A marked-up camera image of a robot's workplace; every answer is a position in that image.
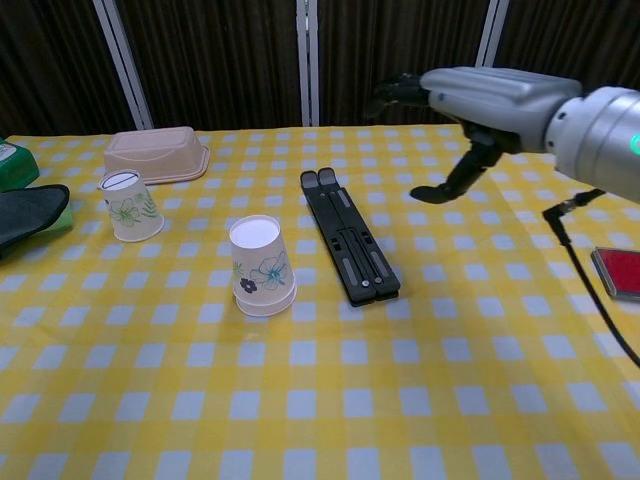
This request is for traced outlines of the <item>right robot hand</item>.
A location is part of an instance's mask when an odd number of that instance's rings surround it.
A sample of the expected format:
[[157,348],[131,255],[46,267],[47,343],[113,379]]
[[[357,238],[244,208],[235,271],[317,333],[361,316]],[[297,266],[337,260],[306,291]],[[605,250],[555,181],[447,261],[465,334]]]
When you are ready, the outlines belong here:
[[429,107],[460,124],[470,149],[443,183],[410,191],[416,200],[443,204],[464,195],[502,154],[544,153],[554,115],[582,93],[579,81],[546,74],[493,67],[437,68],[379,83],[366,116],[400,104]]

